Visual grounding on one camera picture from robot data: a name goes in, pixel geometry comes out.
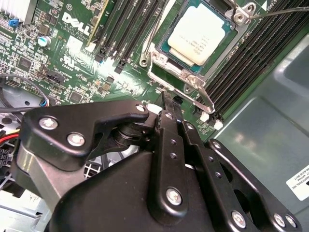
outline black memory slot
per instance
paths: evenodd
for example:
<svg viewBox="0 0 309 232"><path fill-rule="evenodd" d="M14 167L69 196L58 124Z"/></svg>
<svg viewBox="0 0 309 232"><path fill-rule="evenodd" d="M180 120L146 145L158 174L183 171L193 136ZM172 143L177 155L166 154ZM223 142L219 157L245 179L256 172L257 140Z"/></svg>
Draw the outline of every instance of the black memory slot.
<svg viewBox="0 0 309 232"><path fill-rule="evenodd" d="M280 2L277 2L270 11L274 12L285 9L288 2L290 2L290 0L282 0ZM246 42L236 51L235 55L230 59L230 61L208 84L206 90L210 96L225 81L229 72L231 72L236 67L239 60L241 60L241 58L243 58L247 54L247 52L249 52L249 48L252 47L253 44L256 42L256 38L258 38L265 31L265 29L267 29L267 27L269 27L269 25L273 23L275 23L274 17L265 18L261 22L259 22L259 24L251 32L250 36L247 38Z"/></svg>
<svg viewBox="0 0 309 232"><path fill-rule="evenodd" d="M116 0L111 15L108 17L106 24L96 36L95 40L98 41L99 44L101 43L101 40L105 37L107 29L110 28L111 25L115 25L115 23L118 21L118 19L114 20L114 18L117 17L116 15L118 14L118 10L121 6L123 6L124 2L125 0Z"/></svg>
<svg viewBox="0 0 309 232"><path fill-rule="evenodd" d="M279 15L275 19L275 23L269 25L267 29L264 31L262 37L254 43L254 47L247 49L246 58L241 59L237 64L237 69L233 69L227 76L230 77L228 81L224 84L220 85L216 91L211 95L211 99L214 103L217 103L218 99L231 87L237 86L239 81L241 81L241 74L243 73L243 69L246 68L247 65L250 65L252 62L255 62L259 59L260 53L259 51L263 49L263 46L267 46L269 40L272 39L272 36L277 33L277 30L281 30L280 26L284 25L284 22L287 20L287 15Z"/></svg>
<svg viewBox="0 0 309 232"><path fill-rule="evenodd" d="M127 45L124 54L121 58L121 60L119 61L115 72L120 73L123 68L125 67L128 59L130 58L136 43L138 42L138 40L140 39L141 35L143 34L143 32L146 30L146 28L149 26L154 14L156 13L159 4L160 4L160 0L154 0L150 6L150 9L147 11L147 16L144 17L144 19L141 21L139 29L137 30L137 32L135 33L134 37L130 40L129 44Z"/></svg>
<svg viewBox="0 0 309 232"><path fill-rule="evenodd" d="M259 60L259 63L255 67L252 68L252 71L247 74L248 79L243 82L238 89L232 89L232 94L228 98L222 98L220 102L218 102L219 111L224 114L236 101L237 99L246 91L246 89L253 84L253 82L265 72L268 66L274 61L277 57L277 54L281 52L285 46L291 42L291 40L297 35L297 33L306 26L309 22L309 15L305 13L297 13L295 14L295 20L291 27L291 30L288 33L281 35L283 39L277 39L274 43L276 44L275 48L271 50L271 52L264 54L264 56Z"/></svg>
<svg viewBox="0 0 309 232"><path fill-rule="evenodd" d="M129 17L130 13L132 12L132 9L134 9L135 7L133 7L134 3L136 0L127 0L125 6L124 6L124 10L121 12L119 18L118 18L118 22L115 25L115 28L112 30L112 33L110 34L108 40L105 41L105 46L102 49L102 55L104 58L108 57L110 52L111 52L111 48L113 46L113 44L116 42L116 37L120 31L120 29L122 28L125 20L127 20L127 18Z"/></svg>
<svg viewBox="0 0 309 232"><path fill-rule="evenodd" d="M148 1L140 0L138 4L139 5L136 8L136 11L135 11L130 23L129 23L129 26L125 30L124 36L121 38L121 40L119 41L119 43L117 44L117 46L114 49L114 51L117 51L117 54L121 53L122 50L124 49L124 47L127 43L127 40L130 36L130 32L132 32L134 27L136 26L139 17L142 15L144 9L148 5Z"/></svg>

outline motherboard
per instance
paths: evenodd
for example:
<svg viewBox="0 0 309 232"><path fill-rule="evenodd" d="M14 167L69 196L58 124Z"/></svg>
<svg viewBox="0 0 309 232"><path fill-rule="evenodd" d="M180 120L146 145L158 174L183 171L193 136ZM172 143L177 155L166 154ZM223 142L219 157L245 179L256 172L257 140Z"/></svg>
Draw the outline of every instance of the motherboard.
<svg viewBox="0 0 309 232"><path fill-rule="evenodd" d="M203 140L297 35L305 0L0 0L0 69L51 105L182 102ZM7 81L34 94L15 78Z"/></svg>

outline heatsink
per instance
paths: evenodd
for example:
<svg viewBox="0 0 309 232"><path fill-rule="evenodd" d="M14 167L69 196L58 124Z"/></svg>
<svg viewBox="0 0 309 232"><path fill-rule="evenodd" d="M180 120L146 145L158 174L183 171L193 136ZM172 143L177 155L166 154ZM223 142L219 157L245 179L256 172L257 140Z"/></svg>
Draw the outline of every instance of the heatsink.
<svg viewBox="0 0 309 232"><path fill-rule="evenodd" d="M0 10L11 19L30 24L38 0L0 0Z"/></svg>

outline yellow wire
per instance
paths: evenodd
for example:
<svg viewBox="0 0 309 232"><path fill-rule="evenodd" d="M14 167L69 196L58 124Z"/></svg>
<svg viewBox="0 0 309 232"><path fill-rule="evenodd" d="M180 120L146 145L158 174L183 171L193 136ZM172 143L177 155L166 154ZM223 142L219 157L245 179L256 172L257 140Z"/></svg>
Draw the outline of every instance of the yellow wire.
<svg viewBox="0 0 309 232"><path fill-rule="evenodd" d="M7 131L7 132L5 133L5 135L19 133L19 131L20 131L20 130L11 130L11 131Z"/></svg>

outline red wire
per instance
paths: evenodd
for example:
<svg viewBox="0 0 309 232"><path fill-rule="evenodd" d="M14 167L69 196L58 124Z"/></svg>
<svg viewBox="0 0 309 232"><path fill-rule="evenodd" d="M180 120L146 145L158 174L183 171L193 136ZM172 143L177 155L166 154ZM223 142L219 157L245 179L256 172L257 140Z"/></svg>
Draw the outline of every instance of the red wire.
<svg viewBox="0 0 309 232"><path fill-rule="evenodd" d="M5 136L5 137L0 139L0 144L3 144L4 142L6 142L8 140L15 139L18 136L19 136L19 134L12 134L12 135Z"/></svg>

